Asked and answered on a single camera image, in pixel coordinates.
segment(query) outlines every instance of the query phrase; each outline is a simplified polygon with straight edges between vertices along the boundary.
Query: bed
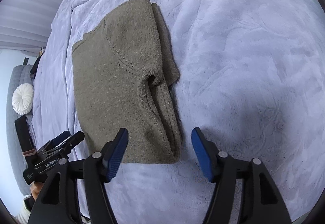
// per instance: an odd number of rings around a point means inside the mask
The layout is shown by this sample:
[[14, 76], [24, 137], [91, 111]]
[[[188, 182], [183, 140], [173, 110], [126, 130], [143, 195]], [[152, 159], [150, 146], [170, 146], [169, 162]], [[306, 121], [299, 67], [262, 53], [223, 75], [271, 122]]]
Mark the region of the bed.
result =
[[[81, 130], [72, 45], [125, 1], [62, 2], [34, 82], [38, 148], [62, 131]], [[214, 186], [191, 147], [194, 127], [235, 158], [261, 158], [292, 220], [310, 211], [325, 186], [324, 12], [312, 0], [150, 1], [164, 16], [181, 73], [173, 99], [184, 144], [176, 164], [121, 165], [107, 186], [117, 221], [202, 222]], [[88, 155], [81, 143], [70, 159]], [[79, 201], [88, 216], [82, 182]]]

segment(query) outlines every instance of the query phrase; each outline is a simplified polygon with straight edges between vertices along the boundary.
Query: olive green sweater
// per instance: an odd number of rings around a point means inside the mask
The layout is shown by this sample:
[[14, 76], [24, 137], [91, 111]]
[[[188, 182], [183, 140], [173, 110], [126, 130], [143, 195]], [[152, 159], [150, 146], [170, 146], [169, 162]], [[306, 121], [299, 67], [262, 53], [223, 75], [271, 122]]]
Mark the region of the olive green sweater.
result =
[[156, 4], [118, 6], [74, 44], [72, 57], [77, 115], [91, 153], [125, 127], [123, 162], [179, 159], [181, 137], [168, 90], [179, 72]]

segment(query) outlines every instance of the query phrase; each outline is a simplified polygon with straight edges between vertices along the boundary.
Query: gray upholstered bed frame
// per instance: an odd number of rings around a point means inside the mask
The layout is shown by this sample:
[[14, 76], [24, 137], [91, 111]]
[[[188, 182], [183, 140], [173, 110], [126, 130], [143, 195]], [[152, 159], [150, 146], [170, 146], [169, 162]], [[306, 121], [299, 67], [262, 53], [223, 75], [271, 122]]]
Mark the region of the gray upholstered bed frame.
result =
[[26, 184], [22, 173], [26, 168], [26, 161], [22, 156], [22, 150], [18, 141], [15, 120], [20, 117], [14, 109], [12, 108], [12, 95], [15, 89], [23, 84], [29, 83], [33, 84], [33, 79], [30, 76], [30, 70], [33, 65], [19, 65], [12, 70], [8, 96], [7, 96], [7, 108], [6, 108], [6, 129], [7, 129], [7, 142], [8, 142], [8, 152], [11, 162], [11, 167], [15, 175], [19, 190], [23, 195], [30, 194], [30, 188]]

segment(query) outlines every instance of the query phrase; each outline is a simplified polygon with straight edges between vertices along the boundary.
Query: white round pillow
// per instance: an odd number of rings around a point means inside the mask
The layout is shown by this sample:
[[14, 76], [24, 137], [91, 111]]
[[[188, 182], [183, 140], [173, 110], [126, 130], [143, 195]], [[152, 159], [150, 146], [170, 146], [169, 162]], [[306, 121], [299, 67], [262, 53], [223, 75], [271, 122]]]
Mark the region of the white round pillow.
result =
[[31, 84], [21, 84], [12, 95], [12, 107], [19, 115], [25, 115], [33, 108], [34, 87]]

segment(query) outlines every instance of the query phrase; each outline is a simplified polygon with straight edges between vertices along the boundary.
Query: black clamp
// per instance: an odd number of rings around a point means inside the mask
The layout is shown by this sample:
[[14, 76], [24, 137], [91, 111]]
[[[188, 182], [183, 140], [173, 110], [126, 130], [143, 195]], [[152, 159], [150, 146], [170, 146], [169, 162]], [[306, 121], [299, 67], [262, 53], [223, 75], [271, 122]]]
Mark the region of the black clamp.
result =
[[39, 150], [36, 150], [29, 133], [26, 116], [23, 115], [18, 118], [15, 121], [15, 126], [22, 154], [27, 163], [23, 177], [28, 185], [34, 181], [44, 183], [47, 173], [61, 158], [68, 158], [71, 150], [85, 138], [81, 131], [78, 131], [73, 136], [70, 136], [68, 131], [64, 131], [56, 138], [44, 144]]
[[48, 173], [28, 224], [82, 224], [77, 179], [84, 179], [92, 224], [117, 224], [103, 183], [109, 183], [116, 176], [128, 139], [128, 131], [121, 128], [101, 152], [73, 162], [67, 158], [60, 159]]
[[234, 159], [207, 141], [199, 128], [192, 130], [192, 144], [204, 176], [216, 183], [203, 224], [229, 223], [236, 179], [243, 179], [238, 224], [291, 224], [281, 194], [260, 159]]

